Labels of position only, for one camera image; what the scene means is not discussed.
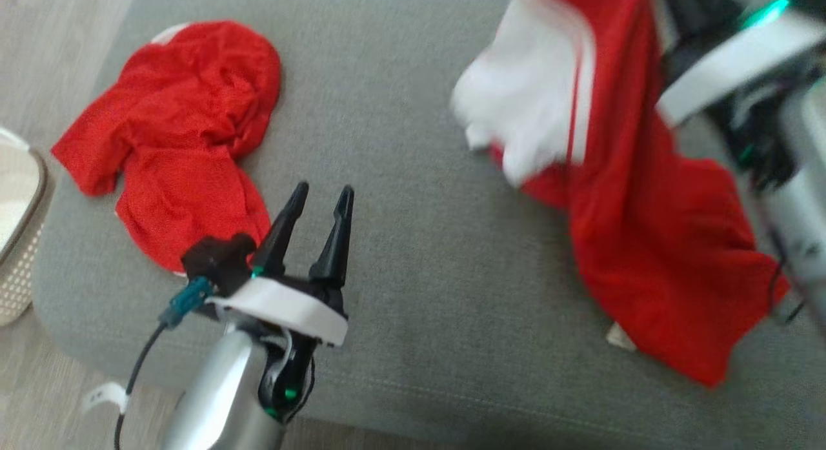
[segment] laundry basket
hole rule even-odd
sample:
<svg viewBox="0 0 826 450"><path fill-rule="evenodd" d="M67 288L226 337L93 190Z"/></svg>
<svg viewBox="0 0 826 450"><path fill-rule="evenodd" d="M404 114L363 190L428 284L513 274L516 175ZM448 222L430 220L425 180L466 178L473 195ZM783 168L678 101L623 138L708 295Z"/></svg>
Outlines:
<svg viewBox="0 0 826 450"><path fill-rule="evenodd" d="M30 220L45 183L43 159L0 127L0 326L16 320L32 302L32 263L41 223Z"/></svg>

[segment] red cloth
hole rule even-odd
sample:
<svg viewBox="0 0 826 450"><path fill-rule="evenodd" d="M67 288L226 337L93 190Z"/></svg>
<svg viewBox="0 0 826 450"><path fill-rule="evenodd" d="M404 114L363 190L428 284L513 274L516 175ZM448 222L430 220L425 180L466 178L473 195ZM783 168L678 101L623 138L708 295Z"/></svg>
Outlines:
<svg viewBox="0 0 826 450"><path fill-rule="evenodd" d="M637 347L717 385L734 344L767 314L776 263L756 252L730 174L680 156L657 113L649 0L564 1L596 36L587 153L523 189L567 209L581 276ZM780 280L775 299L788 288Z"/></svg>
<svg viewBox="0 0 826 450"><path fill-rule="evenodd" d="M169 271L203 236L260 241L267 209L237 159L263 139L278 97L278 54L230 21L192 24L139 49L52 148L86 195L125 185L117 215Z"/></svg>

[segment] gray couch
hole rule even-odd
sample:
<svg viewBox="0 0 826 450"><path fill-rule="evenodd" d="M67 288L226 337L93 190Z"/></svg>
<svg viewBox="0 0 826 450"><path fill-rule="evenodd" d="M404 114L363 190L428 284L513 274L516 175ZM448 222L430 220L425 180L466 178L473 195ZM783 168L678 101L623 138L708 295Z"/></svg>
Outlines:
<svg viewBox="0 0 826 450"><path fill-rule="evenodd" d="M357 192L343 348L317 354L304 415L467 447L824 448L826 349L808 320L766 322L710 391L609 346L576 276L564 215L467 152L448 98L507 0L135 0L98 81L183 21L231 18L281 53L283 89L244 161L275 212L310 199L287 256L318 256L340 188ZM694 139L693 148L703 152ZM35 309L68 355L126 377L183 281L113 214L59 182L35 268ZM221 334L188 318L142 382L182 389Z"/></svg>

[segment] white tag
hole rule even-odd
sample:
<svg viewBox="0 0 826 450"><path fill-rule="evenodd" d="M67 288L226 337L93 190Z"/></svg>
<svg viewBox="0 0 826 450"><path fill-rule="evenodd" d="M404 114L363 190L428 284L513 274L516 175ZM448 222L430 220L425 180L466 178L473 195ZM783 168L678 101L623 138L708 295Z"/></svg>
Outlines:
<svg viewBox="0 0 826 450"><path fill-rule="evenodd" d="M107 402L117 405L121 410L121 414L124 414L126 406L129 405L129 395L126 394L126 389L117 382L109 382L83 397L83 401L80 402L80 412L86 414L95 406Z"/></svg>
<svg viewBox="0 0 826 450"><path fill-rule="evenodd" d="M169 29L164 30L163 32L159 33L158 35L154 36L150 43L155 43L158 45L165 45L172 41L173 38L183 29L189 27L189 23L177 24L177 26L171 26Z"/></svg>
<svg viewBox="0 0 826 450"><path fill-rule="evenodd" d="M614 347L619 347L629 352L637 351L637 346L634 345L634 341L629 338L628 334L625 333L617 323L614 323L611 329L608 330L608 335L605 336L605 340Z"/></svg>

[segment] couch seam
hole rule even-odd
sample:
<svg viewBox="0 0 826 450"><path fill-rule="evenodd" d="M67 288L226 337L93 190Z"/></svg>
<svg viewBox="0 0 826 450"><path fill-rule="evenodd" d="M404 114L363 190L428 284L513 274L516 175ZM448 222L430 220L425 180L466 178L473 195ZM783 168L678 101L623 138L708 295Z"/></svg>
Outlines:
<svg viewBox="0 0 826 450"><path fill-rule="evenodd" d="M87 335L85 332L75 332L79 333L82 336L86 336L87 338L94 338L93 336ZM132 341L124 338L109 338L108 340L114 340L121 343L133 343ZM186 353L189 356L197 356L198 358L202 358L204 356L205 350L200 346L192 346L186 345L182 343L176 342L163 342L167 345L171 345L176 347L177 349L182 349L183 352L178 353ZM477 408L477 409L502 409L502 411L515 411L519 412L520 414L525 414L533 418L534 421L538 422L557 422L566 425L575 425L580 427L587 427L587 429L595 429L599 430L602 433L608 433L609 435L620 435L626 440L631 437L634 438L642 438L643 440L655 440L658 442L665 442L665 444L676 444L684 448L696 448L696 447L687 447L685 442L681 442L678 440L667 439L656 437L652 435L645 435L644 433L637 433L634 431L629 431L626 429L616 429L616 427L608 427L601 424L590 423L584 420L577 420L576 418L567 418L565 416L561 416L559 414L552 414L546 411L537 411L537 409L527 409L513 405L505 405L501 403L496 403L490 400L483 400L474 397L469 397L466 395L454 394L451 392L445 391L437 391L437 389L428 389L425 387L419 387L415 385L404 385L399 384L396 382L392 382L392 380L382 380L382 379L375 379L372 377L366 376L354 376L354 374L343 374L343 373L335 373L334 371L322 370L319 371L324 376L332 376L330 377L331 380L334 382L339 382L341 384L345 383L344 379L349 380L356 380L357 382L362 382L369 387L380 387L384 389L390 389L396 393L400 394L407 394L410 396L416 396L419 398L424 398L426 400L433 400L433 401L442 401L449 404L458 404L462 405L466 408Z"/></svg>

